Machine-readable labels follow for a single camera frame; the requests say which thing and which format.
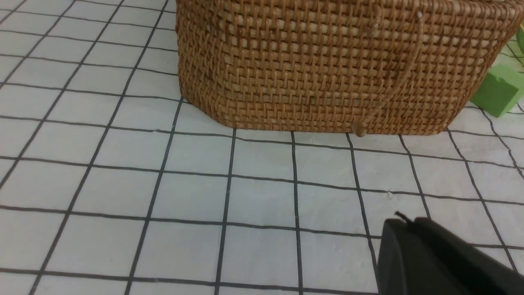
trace green block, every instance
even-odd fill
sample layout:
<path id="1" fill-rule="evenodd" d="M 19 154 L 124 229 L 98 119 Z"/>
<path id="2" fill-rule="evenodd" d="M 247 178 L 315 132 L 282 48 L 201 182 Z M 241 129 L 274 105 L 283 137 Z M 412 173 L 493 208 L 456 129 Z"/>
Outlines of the green block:
<path id="1" fill-rule="evenodd" d="M 524 97 L 524 75 L 510 66 L 493 66 L 471 102 L 494 117 L 500 117 L 511 110 Z"/>

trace black object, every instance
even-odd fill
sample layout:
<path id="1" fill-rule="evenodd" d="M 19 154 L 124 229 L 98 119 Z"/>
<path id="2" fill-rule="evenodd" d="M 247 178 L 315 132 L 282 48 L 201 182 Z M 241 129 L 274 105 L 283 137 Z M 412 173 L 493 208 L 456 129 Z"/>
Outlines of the black object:
<path id="1" fill-rule="evenodd" d="M 384 222 L 380 295 L 524 295 L 524 277 L 428 218 Z"/>

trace tiled floor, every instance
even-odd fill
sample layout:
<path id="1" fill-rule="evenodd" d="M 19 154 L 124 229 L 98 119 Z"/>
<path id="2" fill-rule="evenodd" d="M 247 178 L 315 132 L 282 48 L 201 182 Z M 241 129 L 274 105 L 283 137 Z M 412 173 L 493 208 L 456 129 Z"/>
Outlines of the tiled floor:
<path id="1" fill-rule="evenodd" d="M 524 272 L 520 106 L 432 137 L 234 131 L 180 97 L 175 10 L 0 1 L 1 294 L 375 294 L 397 209 Z"/>

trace basket handle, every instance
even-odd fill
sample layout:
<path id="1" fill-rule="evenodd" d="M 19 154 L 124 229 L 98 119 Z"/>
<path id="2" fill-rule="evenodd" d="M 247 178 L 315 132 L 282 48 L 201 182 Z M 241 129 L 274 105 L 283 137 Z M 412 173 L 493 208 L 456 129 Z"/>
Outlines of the basket handle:
<path id="1" fill-rule="evenodd" d="M 381 99 L 378 103 L 378 105 L 373 108 L 373 110 L 366 116 L 361 122 L 355 122 L 353 123 L 353 132 L 358 137 L 363 137 L 367 134 L 367 125 L 369 123 L 369 120 L 374 117 L 378 111 L 380 111 L 389 101 L 397 95 L 398 91 L 400 90 L 400 87 L 406 82 L 406 79 L 408 78 L 409 73 L 413 69 L 413 65 L 415 65 L 415 61 L 417 60 L 417 57 L 420 52 L 420 48 L 422 47 L 422 35 L 424 30 L 424 21 L 422 18 L 422 13 L 419 11 L 417 12 L 417 23 L 418 23 L 418 31 L 417 31 L 417 39 L 415 44 L 415 49 L 410 55 L 410 58 L 408 60 L 408 63 L 406 65 L 406 68 L 404 69 L 404 72 L 402 73 L 402 76 L 397 80 L 395 83 L 392 91 L 389 93 L 389 97 L 386 99 Z"/>

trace wicker basket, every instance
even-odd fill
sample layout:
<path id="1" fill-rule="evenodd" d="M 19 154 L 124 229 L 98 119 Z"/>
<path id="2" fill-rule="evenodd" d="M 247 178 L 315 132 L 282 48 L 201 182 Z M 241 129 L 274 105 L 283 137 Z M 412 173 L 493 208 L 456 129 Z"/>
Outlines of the wicker basket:
<path id="1" fill-rule="evenodd" d="M 523 0 L 177 0 L 182 96 L 235 128 L 435 134 Z"/>

